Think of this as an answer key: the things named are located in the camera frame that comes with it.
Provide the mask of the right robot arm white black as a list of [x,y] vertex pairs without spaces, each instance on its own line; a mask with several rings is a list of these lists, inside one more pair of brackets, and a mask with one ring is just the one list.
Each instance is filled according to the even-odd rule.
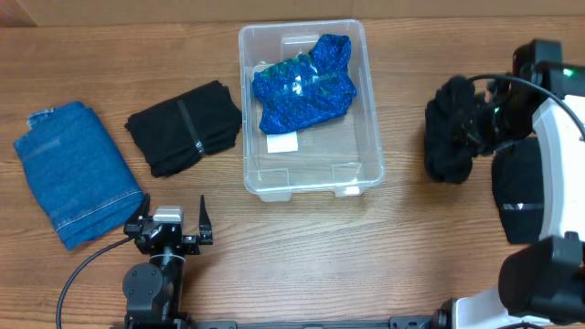
[[510,74],[455,76],[425,110],[424,166],[460,184],[492,157],[492,193],[507,240],[494,288],[446,302],[431,328],[541,328],[584,319],[584,70],[552,59]]

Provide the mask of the shiny blue sequin cloth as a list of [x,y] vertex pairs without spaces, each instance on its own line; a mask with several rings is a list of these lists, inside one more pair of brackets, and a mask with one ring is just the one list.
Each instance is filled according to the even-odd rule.
[[292,133],[346,115],[357,95],[348,74],[351,53],[348,36],[324,34],[308,53],[256,72],[252,90],[263,105],[260,130]]

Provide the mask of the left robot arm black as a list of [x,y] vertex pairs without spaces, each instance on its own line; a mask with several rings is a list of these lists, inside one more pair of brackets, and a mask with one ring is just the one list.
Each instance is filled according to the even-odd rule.
[[198,233],[186,235],[184,209],[160,206],[153,214],[150,196],[126,220],[123,228],[136,248],[149,257],[125,274],[126,328],[193,328],[188,313],[180,311],[186,257],[198,255],[202,245],[213,243],[212,225],[205,198],[200,198]]

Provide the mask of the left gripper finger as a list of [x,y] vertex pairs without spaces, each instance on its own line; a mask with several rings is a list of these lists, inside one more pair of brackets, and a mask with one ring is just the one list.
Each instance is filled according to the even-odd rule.
[[204,195],[200,196],[198,228],[199,228],[200,234],[211,234],[212,233],[212,224],[211,224],[209,215],[207,213]]
[[143,197],[140,205],[134,210],[134,212],[127,219],[128,228],[139,227],[144,217],[147,217],[150,211],[150,195],[146,193]]

